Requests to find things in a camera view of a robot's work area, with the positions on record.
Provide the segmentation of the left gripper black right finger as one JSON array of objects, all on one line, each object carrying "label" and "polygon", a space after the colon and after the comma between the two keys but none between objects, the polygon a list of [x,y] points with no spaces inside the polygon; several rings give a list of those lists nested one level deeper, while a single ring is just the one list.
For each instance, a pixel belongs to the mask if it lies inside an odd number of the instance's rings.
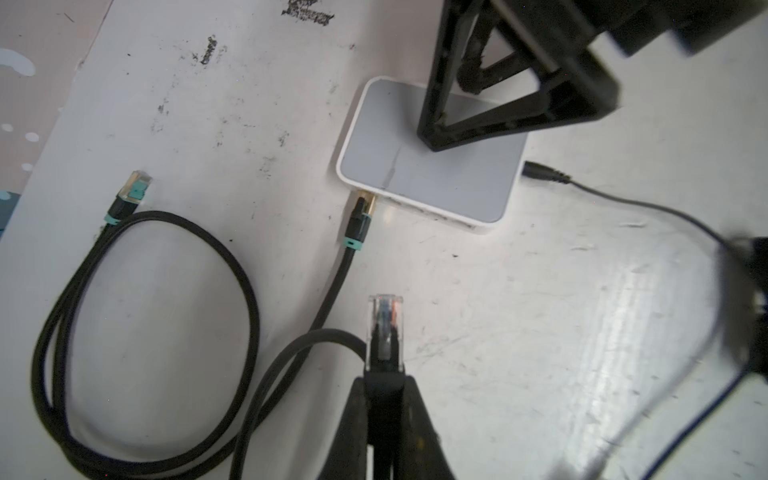
[{"label": "left gripper black right finger", "polygon": [[406,376],[401,397],[396,479],[450,479],[455,476],[412,376]]}]

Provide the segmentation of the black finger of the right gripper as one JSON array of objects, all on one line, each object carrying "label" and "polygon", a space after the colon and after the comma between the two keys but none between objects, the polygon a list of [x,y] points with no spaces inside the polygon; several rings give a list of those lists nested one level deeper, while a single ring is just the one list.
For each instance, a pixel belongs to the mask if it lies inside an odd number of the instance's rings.
[{"label": "black finger of the right gripper", "polygon": [[441,119],[471,27],[489,1],[445,1],[442,7],[431,73],[417,127],[430,150],[448,150],[498,136],[497,125],[481,127],[483,114],[452,125]]}]

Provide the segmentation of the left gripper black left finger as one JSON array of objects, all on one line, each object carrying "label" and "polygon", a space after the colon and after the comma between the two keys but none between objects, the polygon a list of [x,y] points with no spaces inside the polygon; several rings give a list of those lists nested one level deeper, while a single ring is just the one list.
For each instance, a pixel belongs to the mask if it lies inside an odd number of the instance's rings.
[{"label": "left gripper black left finger", "polygon": [[365,381],[356,378],[319,479],[365,479],[367,473],[368,412]]}]

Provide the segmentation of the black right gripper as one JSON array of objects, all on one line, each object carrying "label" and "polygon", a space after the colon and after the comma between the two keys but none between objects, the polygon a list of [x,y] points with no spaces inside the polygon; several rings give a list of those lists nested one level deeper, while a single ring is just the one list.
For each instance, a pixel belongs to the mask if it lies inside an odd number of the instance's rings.
[{"label": "black right gripper", "polygon": [[595,121],[615,110],[619,94],[589,51],[595,26],[627,56],[666,32],[695,55],[766,9],[754,0],[489,1],[452,86],[478,95],[524,71],[536,76],[535,92],[477,114],[481,127],[497,125],[497,137]]}]

